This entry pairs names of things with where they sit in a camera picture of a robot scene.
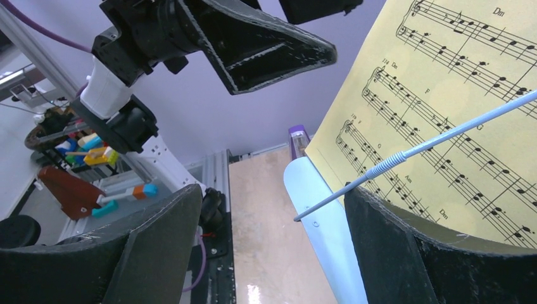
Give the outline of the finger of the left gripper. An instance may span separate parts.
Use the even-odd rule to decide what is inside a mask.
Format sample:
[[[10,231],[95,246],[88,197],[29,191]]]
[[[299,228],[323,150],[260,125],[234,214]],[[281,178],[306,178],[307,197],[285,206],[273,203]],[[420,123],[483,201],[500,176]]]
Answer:
[[[333,65],[329,41],[242,1],[177,1],[194,44],[231,95]]]
[[[300,25],[327,16],[344,13],[347,15],[363,0],[280,0],[284,23]]]

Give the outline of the light blue music stand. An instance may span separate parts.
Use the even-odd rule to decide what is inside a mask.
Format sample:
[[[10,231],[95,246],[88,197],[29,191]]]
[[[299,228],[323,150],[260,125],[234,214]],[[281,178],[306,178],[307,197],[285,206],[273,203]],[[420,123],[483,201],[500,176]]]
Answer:
[[[307,157],[293,160],[284,171],[284,185],[336,299],[340,303],[369,303],[351,240],[344,196],[356,187],[395,168],[410,157],[453,139],[536,99],[529,92],[406,151],[396,153],[368,169],[338,191],[331,191]]]

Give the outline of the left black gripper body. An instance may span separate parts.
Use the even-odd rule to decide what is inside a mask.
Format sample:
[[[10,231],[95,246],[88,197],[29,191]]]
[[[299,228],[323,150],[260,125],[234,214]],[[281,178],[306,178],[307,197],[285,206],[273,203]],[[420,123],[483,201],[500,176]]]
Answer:
[[[112,26],[95,37],[92,54],[126,86],[163,63],[178,74],[199,51],[194,16],[203,1],[102,1]]]

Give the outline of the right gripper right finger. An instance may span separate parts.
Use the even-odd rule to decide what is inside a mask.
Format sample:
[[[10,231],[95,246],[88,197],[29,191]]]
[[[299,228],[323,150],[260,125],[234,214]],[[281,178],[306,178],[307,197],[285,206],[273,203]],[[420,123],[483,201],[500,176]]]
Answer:
[[[361,187],[344,196],[369,303],[535,303],[536,250],[449,229]]]

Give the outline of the purple metronome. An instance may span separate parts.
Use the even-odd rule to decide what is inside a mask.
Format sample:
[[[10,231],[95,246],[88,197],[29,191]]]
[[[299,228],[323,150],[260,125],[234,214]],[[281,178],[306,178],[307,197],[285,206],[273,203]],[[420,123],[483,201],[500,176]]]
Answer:
[[[306,132],[305,127],[303,125],[290,127],[288,134],[291,159],[295,160],[305,156],[305,149],[310,143],[310,136]]]

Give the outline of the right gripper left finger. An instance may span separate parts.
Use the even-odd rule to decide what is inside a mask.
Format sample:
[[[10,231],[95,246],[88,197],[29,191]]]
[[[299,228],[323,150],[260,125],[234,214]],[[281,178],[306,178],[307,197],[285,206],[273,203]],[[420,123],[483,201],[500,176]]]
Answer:
[[[180,302],[202,199],[191,184],[58,244],[1,250],[1,302]]]

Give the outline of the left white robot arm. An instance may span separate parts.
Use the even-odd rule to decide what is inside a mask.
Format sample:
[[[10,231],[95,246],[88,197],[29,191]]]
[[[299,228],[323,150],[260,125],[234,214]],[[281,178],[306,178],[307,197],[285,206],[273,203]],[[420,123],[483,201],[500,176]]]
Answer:
[[[196,179],[168,150],[155,115],[133,85],[159,63],[179,73],[197,51],[231,95],[333,65],[335,45],[300,25],[358,5],[281,1],[281,20],[262,11],[258,1],[103,1],[99,6],[112,25],[94,39],[92,73],[72,107],[115,151],[133,156],[178,191]]]

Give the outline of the yellow sheet music page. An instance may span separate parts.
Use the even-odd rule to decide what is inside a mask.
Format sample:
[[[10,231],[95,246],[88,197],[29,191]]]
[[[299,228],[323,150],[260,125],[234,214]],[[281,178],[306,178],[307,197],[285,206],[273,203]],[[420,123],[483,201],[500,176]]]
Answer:
[[[306,153],[338,190],[535,90],[535,1],[386,1]],[[364,187],[451,229],[536,248],[536,103]]]

